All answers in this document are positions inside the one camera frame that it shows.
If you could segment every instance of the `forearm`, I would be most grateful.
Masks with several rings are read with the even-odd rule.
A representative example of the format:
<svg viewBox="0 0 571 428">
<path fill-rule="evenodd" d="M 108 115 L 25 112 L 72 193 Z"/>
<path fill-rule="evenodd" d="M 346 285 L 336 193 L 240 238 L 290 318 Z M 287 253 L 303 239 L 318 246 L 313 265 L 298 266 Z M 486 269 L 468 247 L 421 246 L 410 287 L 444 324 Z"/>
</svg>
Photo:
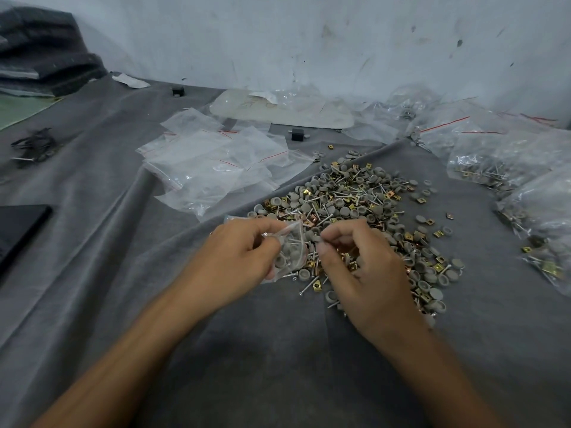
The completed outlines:
<svg viewBox="0 0 571 428">
<path fill-rule="evenodd" d="M 430 331 L 388 333 L 376 346 L 418 396 L 435 427 L 504 427 L 453 353 Z"/>
<path fill-rule="evenodd" d="M 166 290 L 32 428 L 128 425 L 150 382 L 195 321 L 180 322 Z"/>
</svg>

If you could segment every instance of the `stack of black material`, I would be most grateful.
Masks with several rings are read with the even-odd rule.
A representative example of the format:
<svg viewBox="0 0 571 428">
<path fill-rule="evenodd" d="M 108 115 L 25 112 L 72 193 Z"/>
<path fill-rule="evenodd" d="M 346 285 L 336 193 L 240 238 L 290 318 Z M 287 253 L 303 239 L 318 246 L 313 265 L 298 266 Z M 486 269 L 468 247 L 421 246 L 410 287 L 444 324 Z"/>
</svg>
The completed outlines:
<svg viewBox="0 0 571 428">
<path fill-rule="evenodd" d="M 0 91 L 64 96 L 107 73 L 72 14 L 0 0 Z"/>
</svg>

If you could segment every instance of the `person's left hand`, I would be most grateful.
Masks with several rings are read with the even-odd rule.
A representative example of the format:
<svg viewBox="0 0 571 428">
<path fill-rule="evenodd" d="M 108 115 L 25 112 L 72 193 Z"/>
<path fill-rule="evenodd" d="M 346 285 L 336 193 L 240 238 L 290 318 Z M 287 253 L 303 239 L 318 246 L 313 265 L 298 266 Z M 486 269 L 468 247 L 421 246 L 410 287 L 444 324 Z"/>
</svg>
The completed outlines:
<svg viewBox="0 0 571 428">
<path fill-rule="evenodd" d="M 182 312 L 204 318 L 271 278 L 281 245 L 275 237 L 287 224 L 269 218 L 233 219 L 219 225 L 173 282 Z"/>
</svg>

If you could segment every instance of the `person's right hand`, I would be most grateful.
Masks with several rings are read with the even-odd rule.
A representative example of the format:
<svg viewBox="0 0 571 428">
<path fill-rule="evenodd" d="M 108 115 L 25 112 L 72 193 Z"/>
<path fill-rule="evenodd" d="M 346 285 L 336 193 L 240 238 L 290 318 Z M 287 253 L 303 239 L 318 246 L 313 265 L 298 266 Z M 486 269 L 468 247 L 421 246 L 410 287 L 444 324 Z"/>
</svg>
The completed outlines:
<svg viewBox="0 0 571 428">
<path fill-rule="evenodd" d="M 383 347 L 395 333 L 427 328 L 410 296 L 403 260 L 381 231 L 357 219 L 333 223 L 320 236 L 324 242 L 317 250 L 323 269 L 347 316 L 368 341 Z M 338 251 L 354 255 L 357 249 L 362 265 L 351 273 Z"/>
</svg>

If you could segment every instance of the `gray cloth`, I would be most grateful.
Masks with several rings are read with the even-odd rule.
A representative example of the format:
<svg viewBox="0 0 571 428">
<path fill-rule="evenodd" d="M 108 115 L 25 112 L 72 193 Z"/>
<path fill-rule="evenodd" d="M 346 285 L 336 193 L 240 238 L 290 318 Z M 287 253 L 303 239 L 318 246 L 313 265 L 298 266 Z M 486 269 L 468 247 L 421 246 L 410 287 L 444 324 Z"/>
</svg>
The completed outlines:
<svg viewBox="0 0 571 428">
<path fill-rule="evenodd" d="M 155 200 L 161 185 L 134 152 L 161 134 L 159 122 L 219 93 L 187 87 L 185 97 L 173 98 L 167 84 L 131 90 L 108 77 L 3 133 L 4 156 L 10 141 L 33 128 L 53 127 L 68 144 L 35 168 L 7 172 L 10 181 L 0 185 L 3 204 L 55 208 L 0 287 L 1 427 L 26 426 L 44 411 L 222 222 L 198 224 Z M 343 142 L 357 143 L 319 129 L 299 147 L 327 151 L 329 162 L 346 154 Z M 358 144 L 350 148 L 372 150 Z M 404 142 L 360 162 L 430 179 L 440 190 L 424 205 L 405 195 L 403 222 L 414 225 L 422 214 L 454 230 L 434 245 L 466 270 L 444 291 L 448 312 L 436 328 L 476 387 L 517 426 L 567 426 L 569 300 L 518 259 L 521 242 L 490 211 L 489 191 L 448 179 L 436 158 Z M 134 426 L 427 426 L 388 362 L 338 311 L 325 309 L 323 293 L 300 297 L 299 289 L 288 280 L 261 285 L 199 324 L 153 384 Z"/>
</svg>

